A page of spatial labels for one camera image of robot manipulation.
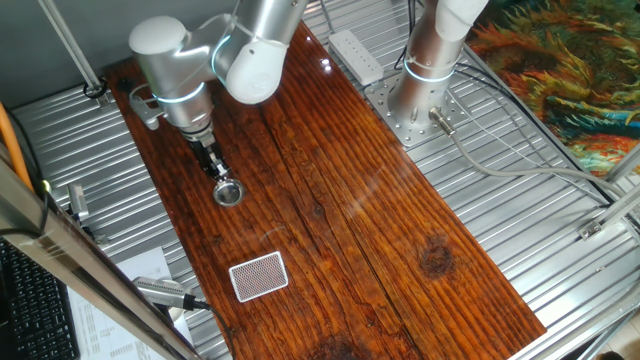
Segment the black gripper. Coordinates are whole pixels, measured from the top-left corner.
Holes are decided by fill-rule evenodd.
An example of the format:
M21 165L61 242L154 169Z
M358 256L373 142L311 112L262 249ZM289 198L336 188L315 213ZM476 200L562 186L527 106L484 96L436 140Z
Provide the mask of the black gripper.
M216 182L229 178L230 167L226 164L216 141L209 145L193 141L189 146L203 171Z

